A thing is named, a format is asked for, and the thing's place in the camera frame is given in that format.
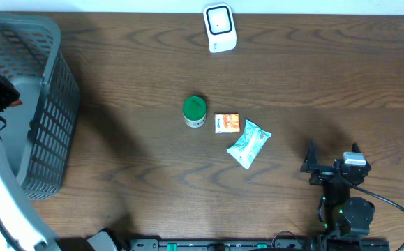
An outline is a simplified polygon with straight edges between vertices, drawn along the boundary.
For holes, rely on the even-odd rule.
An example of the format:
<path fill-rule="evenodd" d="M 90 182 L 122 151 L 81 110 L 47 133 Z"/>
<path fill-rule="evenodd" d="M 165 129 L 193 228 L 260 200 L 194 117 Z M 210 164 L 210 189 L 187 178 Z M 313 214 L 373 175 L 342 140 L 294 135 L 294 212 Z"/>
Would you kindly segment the mint wet wipes pack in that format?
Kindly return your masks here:
<path fill-rule="evenodd" d="M 250 120 L 246 120 L 244 133 L 227 149 L 229 153 L 243 168 L 250 169 L 266 141 L 271 137 L 267 132 Z"/>

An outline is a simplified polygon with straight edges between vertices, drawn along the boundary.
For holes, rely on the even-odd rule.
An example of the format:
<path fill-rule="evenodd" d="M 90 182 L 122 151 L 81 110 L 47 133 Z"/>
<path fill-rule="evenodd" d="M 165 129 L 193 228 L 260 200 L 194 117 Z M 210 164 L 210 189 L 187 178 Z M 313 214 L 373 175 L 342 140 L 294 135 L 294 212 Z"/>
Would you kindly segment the green lid jar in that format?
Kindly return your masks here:
<path fill-rule="evenodd" d="M 182 112 L 187 126 L 199 128 L 206 121 L 207 104 L 201 97 L 191 96 L 185 99 Z"/>

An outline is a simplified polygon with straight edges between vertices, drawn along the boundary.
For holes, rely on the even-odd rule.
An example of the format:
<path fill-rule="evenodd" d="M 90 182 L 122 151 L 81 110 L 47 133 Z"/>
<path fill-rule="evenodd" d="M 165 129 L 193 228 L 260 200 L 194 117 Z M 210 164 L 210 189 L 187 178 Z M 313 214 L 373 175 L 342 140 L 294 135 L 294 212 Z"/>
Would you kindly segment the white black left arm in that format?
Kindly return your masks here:
<path fill-rule="evenodd" d="M 20 97 L 15 87 L 0 76 L 0 112 Z M 121 250 L 111 233 L 101 230 L 83 238 L 59 238 L 26 198 L 10 168 L 0 137 L 0 250 Z"/>

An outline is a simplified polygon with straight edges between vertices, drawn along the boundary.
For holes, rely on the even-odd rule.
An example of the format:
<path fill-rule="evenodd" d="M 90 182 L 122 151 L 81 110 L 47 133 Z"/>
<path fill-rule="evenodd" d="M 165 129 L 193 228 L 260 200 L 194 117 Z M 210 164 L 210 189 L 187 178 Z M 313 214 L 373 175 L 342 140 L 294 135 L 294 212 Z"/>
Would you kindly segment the orange snack packet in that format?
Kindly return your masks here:
<path fill-rule="evenodd" d="M 239 114 L 215 114 L 215 133 L 238 133 L 240 132 Z"/>

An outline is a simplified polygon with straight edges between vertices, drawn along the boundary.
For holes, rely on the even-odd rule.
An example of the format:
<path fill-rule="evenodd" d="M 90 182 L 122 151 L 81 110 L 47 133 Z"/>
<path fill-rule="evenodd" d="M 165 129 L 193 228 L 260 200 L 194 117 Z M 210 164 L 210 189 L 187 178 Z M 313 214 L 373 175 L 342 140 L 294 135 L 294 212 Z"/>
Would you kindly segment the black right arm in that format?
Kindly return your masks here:
<path fill-rule="evenodd" d="M 325 223 L 326 232 L 337 238 L 361 238 L 369 235 L 375 206 L 350 195 L 350 189 L 364 182 L 371 170 L 370 164 L 357 144 L 343 153 L 332 165 L 318 163 L 314 143 L 310 143 L 300 171 L 309 173 L 310 185 L 323 187 L 318 217 Z"/>

